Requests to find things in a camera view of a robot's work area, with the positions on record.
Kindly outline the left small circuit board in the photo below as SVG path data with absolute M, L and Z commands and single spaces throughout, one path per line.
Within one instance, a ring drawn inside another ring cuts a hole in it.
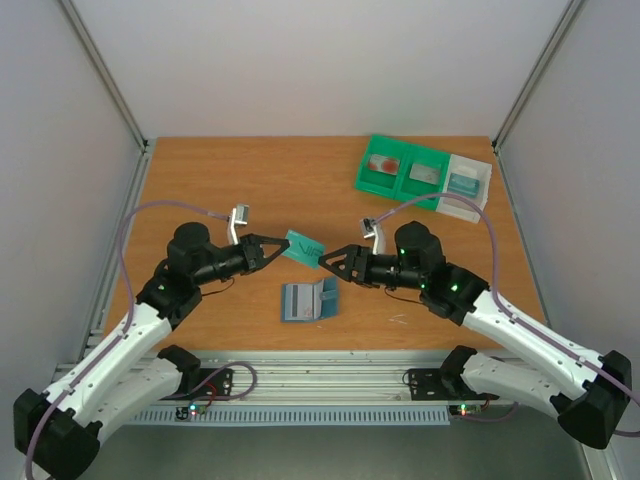
M 196 417 L 202 416 L 207 412 L 208 408 L 204 405 L 191 404 L 185 407 L 177 407 L 175 409 L 174 418 L 176 421 L 192 421 Z

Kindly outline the right small circuit board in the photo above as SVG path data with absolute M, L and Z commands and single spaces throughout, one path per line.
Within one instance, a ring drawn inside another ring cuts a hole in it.
M 460 403 L 451 405 L 449 407 L 449 413 L 452 416 L 458 417 L 474 416 L 485 412 L 489 408 L 489 405 L 489 402 L 484 402 L 483 404 Z

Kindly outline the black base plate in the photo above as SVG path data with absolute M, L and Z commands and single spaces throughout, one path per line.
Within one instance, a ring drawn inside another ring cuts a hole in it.
M 412 368 L 402 375 L 413 401 L 484 401 L 498 396 L 472 391 L 461 381 L 445 380 L 436 368 Z
M 216 396 L 229 396 L 232 389 L 233 370 L 225 368 L 214 375 L 214 368 L 200 368 L 186 375 L 178 389 L 164 400 L 198 400 Z

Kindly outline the right aluminium corner post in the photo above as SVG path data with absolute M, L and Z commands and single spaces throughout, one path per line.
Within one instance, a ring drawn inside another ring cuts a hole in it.
M 499 155 L 501 148 L 506 144 L 508 137 L 531 101 L 536 89 L 543 80 L 547 70 L 551 66 L 555 56 L 561 49 L 586 4 L 586 0 L 570 0 L 563 8 L 542 50 L 536 57 L 524 84 L 492 140 L 492 148 L 496 156 Z

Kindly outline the grey card in bin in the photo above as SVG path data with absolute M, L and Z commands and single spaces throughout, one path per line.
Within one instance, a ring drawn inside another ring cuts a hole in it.
M 433 166 L 414 163 L 409 171 L 411 180 L 430 185 L 438 185 L 441 179 L 441 169 Z

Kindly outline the blue card holder wallet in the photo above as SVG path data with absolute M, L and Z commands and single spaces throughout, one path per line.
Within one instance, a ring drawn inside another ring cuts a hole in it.
M 282 323 L 313 323 L 327 318 L 334 317 L 339 311 L 339 290 L 338 279 L 335 276 L 324 278 L 315 283 L 315 319 L 307 322 L 291 322 L 285 321 L 283 318 L 284 310 L 284 284 L 281 288 L 281 322 Z

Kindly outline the middle green plastic bin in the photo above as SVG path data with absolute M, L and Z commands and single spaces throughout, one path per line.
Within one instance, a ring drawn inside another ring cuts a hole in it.
M 451 154 L 410 145 L 400 160 L 394 199 L 406 202 L 443 189 Z

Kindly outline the small circuit board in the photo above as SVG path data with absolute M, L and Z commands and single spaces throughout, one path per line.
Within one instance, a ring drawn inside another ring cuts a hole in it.
M 474 416 L 485 412 L 489 408 L 489 405 L 489 402 L 484 402 L 483 404 L 460 403 L 451 405 L 449 407 L 449 413 L 452 416 L 458 417 Z
M 202 416 L 207 412 L 208 408 L 204 405 L 191 404 L 185 407 L 177 407 L 175 409 L 174 418 L 176 421 L 192 421 L 196 417 Z

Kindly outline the green plastic bin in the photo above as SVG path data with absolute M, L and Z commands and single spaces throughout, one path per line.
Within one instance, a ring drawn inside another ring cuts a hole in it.
M 406 202 L 443 189 L 451 154 L 410 145 L 400 160 L 394 199 Z
M 408 142 L 372 135 L 357 170 L 355 188 L 393 199 L 409 149 Z

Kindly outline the aluminium corner post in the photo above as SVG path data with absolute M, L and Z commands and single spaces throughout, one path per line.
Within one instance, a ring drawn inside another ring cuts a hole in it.
M 112 75 L 100 49 L 89 31 L 82 15 L 71 0 L 57 0 L 56 4 L 68 21 L 71 30 L 74 32 L 81 48 L 84 50 L 92 68 L 96 72 L 104 89 L 111 98 L 116 110 L 125 123 L 127 130 L 133 138 L 139 150 L 144 153 L 149 145 L 149 140 L 142 133 L 128 102 Z
M 524 84 L 492 140 L 492 148 L 496 156 L 499 155 L 501 148 L 506 144 L 508 137 L 531 101 L 536 89 L 543 80 L 547 70 L 551 66 L 555 56 L 561 49 L 586 4 L 586 0 L 570 0 L 563 8 L 542 50 L 536 57 Z

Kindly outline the left aluminium corner post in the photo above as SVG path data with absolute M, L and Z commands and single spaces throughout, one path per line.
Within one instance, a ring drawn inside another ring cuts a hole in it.
M 128 102 L 112 75 L 100 49 L 89 31 L 82 15 L 71 0 L 57 0 L 56 4 L 68 21 L 71 30 L 74 32 L 81 48 L 84 50 L 92 68 L 96 72 L 104 89 L 111 98 L 116 110 L 125 123 L 127 130 L 133 138 L 139 150 L 144 153 L 149 145 L 149 140 L 142 133 Z

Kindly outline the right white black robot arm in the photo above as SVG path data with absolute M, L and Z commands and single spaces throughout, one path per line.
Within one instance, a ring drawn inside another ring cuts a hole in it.
M 350 244 L 321 256 L 320 266 L 363 287 L 412 289 L 432 314 L 479 333 L 527 362 L 501 363 L 458 346 L 440 368 L 444 390 L 472 391 L 536 409 L 555 419 L 574 440 L 605 449 L 632 392 L 630 360 L 581 346 L 508 303 L 487 281 L 447 261 L 440 240 L 412 221 L 396 230 L 395 254 Z

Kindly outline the aluminium front rail frame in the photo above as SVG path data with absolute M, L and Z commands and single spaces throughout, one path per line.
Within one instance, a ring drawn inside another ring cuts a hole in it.
M 408 370 L 436 368 L 443 350 L 197 350 L 218 374 L 215 403 L 238 405 L 382 405 L 411 401 Z

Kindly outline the red patterned card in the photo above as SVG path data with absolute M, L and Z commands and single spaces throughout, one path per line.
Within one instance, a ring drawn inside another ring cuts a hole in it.
M 367 160 L 367 168 L 376 173 L 396 176 L 398 174 L 400 161 L 397 158 L 372 154 Z

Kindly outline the teal card in white bin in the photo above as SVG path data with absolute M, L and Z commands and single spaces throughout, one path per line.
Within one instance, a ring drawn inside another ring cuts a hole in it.
M 451 173 L 448 179 L 447 191 L 468 198 L 476 198 L 480 192 L 481 183 L 478 179 L 459 173 Z

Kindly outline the white plastic bin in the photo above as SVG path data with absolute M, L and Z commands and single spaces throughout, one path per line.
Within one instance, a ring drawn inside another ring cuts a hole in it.
M 490 163 L 452 154 L 443 189 L 446 193 L 466 198 L 484 210 L 488 202 L 492 170 Z M 480 215 L 472 207 L 450 197 L 440 197 L 436 211 L 472 223 L 480 221 Z

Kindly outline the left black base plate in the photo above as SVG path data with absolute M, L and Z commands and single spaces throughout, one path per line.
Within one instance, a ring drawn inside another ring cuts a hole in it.
M 214 375 L 214 368 L 200 368 L 186 375 L 178 389 L 164 400 L 198 400 L 216 396 L 229 396 L 232 389 L 233 370 L 225 368 Z

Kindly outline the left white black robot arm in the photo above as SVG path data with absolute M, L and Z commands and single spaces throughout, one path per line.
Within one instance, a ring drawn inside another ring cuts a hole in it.
M 16 399 L 14 442 L 26 456 L 23 478 L 77 479 L 141 410 L 174 394 L 189 398 L 199 391 L 200 362 L 177 346 L 162 350 L 141 372 L 131 369 L 193 312 L 203 285 L 257 272 L 290 245 L 256 234 L 229 237 L 230 244 L 218 247 L 205 225 L 180 225 L 166 258 L 118 326 L 43 392 L 27 389 Z

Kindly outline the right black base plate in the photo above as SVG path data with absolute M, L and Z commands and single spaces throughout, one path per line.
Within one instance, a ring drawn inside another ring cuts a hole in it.
M 413 401 L 484 401 L 498 396 L 472 391 L 461 381 L 445 380 L 436 368 L 412 368 L 402 375 Z

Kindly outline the left green plastic bin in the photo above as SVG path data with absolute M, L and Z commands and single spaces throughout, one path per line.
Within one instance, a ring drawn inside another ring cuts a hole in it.
M 408 142 L 372 135 L 357 170 L 355 188 L 393 199 L 409 149 Z

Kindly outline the teal VIP card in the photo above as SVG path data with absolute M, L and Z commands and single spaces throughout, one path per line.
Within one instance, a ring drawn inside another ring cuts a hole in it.
M 283 256 L 302 265 L 317 269 L 319 258 L 325 253 L 325 245 L 299 232 L 289 230 L 286 234 L 289 247 Z

